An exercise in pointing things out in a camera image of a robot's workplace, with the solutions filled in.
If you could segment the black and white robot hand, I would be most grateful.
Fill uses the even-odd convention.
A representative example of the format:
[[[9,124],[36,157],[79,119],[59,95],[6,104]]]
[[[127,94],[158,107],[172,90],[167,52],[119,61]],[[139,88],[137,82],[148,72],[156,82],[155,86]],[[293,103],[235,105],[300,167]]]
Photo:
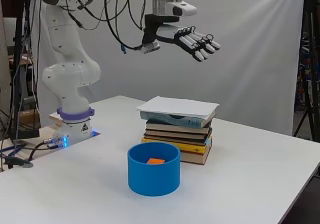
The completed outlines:
[[[176,16],[145,16],[145,28],[140,51],[144,54],[160,49],[160,43],[172,44],[203,62],[221,48],[212,34],[201,34],[195,26],[175,26]]]

